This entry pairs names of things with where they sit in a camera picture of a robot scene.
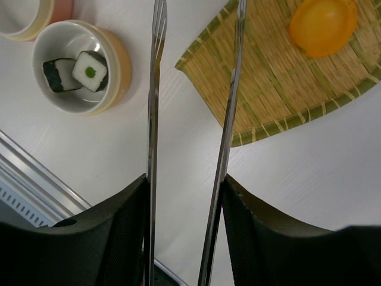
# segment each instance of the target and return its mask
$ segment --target sushi roll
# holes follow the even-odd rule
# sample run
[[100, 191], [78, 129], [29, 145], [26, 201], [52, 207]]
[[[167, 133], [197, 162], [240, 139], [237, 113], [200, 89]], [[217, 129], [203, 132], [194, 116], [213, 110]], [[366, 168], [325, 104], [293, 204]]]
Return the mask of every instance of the sushi roll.
[[43, 73], [52, 92], [75, 91], [82, 88], [71, 74], [75, 64], [76, 61], [72, 58], [59, 58], [42, 64]]
[[92, 92], [102, 91], [108, 84], [107, 62], [94, 51], [82, 51], [73, 69], [73, 77]]

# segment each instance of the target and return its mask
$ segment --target white table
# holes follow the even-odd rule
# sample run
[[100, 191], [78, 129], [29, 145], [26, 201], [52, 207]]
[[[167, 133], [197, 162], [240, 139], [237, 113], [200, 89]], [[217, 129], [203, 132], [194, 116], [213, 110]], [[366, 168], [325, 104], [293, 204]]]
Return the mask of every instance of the white table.
[[[145, 172], [153, 0], [76, 0], [75, 18], [128, 47], [126, 99], [95, 117], [58, 111], [32, 76], [32, 43], [0, 39], [0, 129], [91, 204]], [[168, 0], [161, 73], [156, 256], [196, 285], [222, 129], [174, 68], [226, 0]], [[314, 225], [381, 224], [381, 87], [346, 107], [231, 152], [229, 173], [278, 209]], [[233, 285], [220, 227], [213, 285]]]

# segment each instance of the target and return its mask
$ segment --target bowl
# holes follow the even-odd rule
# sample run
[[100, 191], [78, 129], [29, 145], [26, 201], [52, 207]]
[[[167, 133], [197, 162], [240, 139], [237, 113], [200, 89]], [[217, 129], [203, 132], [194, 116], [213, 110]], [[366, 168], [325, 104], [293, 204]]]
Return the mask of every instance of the bowl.
[[1, 0], [0, 35], [32, 41], [49, 24], [68, 20], [73, 0]]
[[[57, 58], [77, 59], [81, 51], [95, 51], [107, 61], [108, 85], [103, 91], [85, 88], [52, 92], [42, 64]], [[44, 96], [59, 109], [78, 115], [98, 114], [126, 94], [131, 83], [131, 63], [126, 49], [110, 31], [78, 20], [51, 24], [37, 37], [32, 55], [33, 72]]]

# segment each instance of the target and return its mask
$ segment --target bamboo basket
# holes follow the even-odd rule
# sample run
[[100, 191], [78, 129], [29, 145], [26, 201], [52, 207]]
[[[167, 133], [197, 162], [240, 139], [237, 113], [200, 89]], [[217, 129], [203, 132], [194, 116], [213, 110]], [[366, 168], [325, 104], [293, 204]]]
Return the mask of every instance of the bamboo basket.
[[[288, 26], [302, 0], [249, 0], [232, 146], [302, 125], [355, 100], [381, 79], [381, 0], [358, 0], [358, 27], [329, 57], [312, 59], [291, 44]], [[233, 70], [238, 0], [187, 49], [184, 72], [222, 125]]]

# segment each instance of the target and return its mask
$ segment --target white vent grille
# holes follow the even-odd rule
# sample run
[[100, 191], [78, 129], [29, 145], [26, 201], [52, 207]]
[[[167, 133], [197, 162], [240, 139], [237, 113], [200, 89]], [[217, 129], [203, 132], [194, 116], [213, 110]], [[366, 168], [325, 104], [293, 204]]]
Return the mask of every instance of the white vent grille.
[[0, 181], [0, 200], [10, 206], [19, 215], [25, 218], [33, 226], [39, 228], [52, 225], [45, 216], [41, 215], [33, 206], [17, 195], [11, 188]]

